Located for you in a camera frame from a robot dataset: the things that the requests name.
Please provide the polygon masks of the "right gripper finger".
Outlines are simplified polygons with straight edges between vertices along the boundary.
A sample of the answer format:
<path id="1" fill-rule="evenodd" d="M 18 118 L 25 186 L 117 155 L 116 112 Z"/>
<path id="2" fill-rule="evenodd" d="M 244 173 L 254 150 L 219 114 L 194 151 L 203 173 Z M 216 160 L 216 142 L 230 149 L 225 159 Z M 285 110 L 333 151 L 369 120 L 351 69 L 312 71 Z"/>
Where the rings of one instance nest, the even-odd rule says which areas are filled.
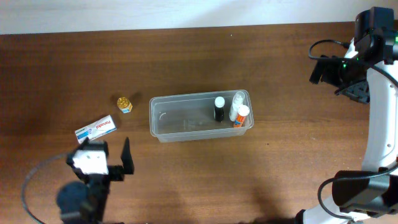
<path id="1" fill-rule="evenodd" d="M 347 96 L 350 100 L 358 103 L 370 103 L 369 84 L 367 80 L 360 80 L 350 85 L 343 85 L 335 91 L 335 95 Z"/>
<path id="2" fill-rule="evenodd" d="M 318 61 L 315 65 L 315 68 L 313 69 L 313 72 L 310 76 L 310 83 L 312 84 L 318 84 L 319 81 L 321 80 L 321 77 L 323 75 L 323 62 Z"/>

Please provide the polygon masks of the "white spray bottle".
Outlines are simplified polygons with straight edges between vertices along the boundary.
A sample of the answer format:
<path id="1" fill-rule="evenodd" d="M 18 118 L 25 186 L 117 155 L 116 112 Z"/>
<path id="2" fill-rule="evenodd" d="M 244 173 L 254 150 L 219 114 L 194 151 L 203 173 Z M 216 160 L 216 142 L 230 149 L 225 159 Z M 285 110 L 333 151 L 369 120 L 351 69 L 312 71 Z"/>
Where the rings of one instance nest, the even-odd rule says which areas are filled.
<path id="1" fill-rule="evenodd" d="M 243 104 L 244 99 L 245 99 L 245 94 L 242 91 L 238 91 L 233 99 L 232 99 L 232 103 L 231 103 L 231 108 L 229 111 L 229 119 L 230 121 L 234 122 L 236 120 L 236 117 L 238 115 L 238 110 L 239 107 Z"/>

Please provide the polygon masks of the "orange tube white cap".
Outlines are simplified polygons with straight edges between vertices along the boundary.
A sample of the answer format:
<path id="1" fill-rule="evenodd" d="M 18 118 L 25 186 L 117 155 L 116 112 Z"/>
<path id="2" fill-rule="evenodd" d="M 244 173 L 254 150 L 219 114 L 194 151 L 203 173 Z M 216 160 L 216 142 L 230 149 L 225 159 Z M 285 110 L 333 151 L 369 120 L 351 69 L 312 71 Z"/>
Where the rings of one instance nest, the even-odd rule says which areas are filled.
<path id="1" fill-rule="evenodd" d="M 238 108 L 237 117 L 233 123 L 233 127 L 240 128 L 243 125 L 243 123 L 244 123 L 246 117 L 249 115 L 249 113 L 250 113 L 250 109 L 248 106 L 240 105 Z"/>

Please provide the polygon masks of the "dark bottle white cap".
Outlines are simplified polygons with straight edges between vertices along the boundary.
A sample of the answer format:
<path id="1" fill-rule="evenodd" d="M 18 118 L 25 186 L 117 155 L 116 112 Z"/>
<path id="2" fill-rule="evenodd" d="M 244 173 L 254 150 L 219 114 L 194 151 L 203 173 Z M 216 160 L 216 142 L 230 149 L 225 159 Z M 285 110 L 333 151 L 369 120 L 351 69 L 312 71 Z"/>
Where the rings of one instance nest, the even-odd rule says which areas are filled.
<path id="1" fill-rule="evenodd" d="M 215 98 L 214 118 L 218 122 L 222 122 L 224 120 L 224 104 L 225 99 L 222 96 Z"/>

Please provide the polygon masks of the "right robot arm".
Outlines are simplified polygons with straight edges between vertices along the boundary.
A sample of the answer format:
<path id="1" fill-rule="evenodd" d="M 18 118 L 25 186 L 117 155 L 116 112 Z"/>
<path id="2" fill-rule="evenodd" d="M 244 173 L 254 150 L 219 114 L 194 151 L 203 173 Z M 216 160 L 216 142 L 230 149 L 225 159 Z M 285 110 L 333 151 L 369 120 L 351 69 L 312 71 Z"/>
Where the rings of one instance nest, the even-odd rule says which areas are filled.
<path id="1" fill-rule="evenodd" d="M 397 31 L 394 11 L 359 13 L 344 57 L 322 55 L 310 82 L 337 88 L 336 95 L 370 106 L 361 170 L 341 170 L 318 188 L 318 205 L 301 210 L 295 223 L 362 223 L 397 214 Z"/>

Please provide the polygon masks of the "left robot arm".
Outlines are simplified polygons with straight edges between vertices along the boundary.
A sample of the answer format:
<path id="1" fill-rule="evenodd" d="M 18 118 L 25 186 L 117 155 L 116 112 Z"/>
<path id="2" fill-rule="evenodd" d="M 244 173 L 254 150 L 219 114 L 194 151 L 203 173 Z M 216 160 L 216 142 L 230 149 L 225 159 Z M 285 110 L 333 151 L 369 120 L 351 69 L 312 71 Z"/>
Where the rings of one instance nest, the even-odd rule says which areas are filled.
<path id="1" fill-rule="evenodd" d="M 66 163 L 79 178 L 59 190 L 56 198 L 63 223 L 102 223 L 112 182 L 122 182 L 133 175 L 134 162 L 129 139 L 121 153 L 121 165 L 108 164 L 109 149 L 105 141 L 84 140 L 69 153 Z"/>

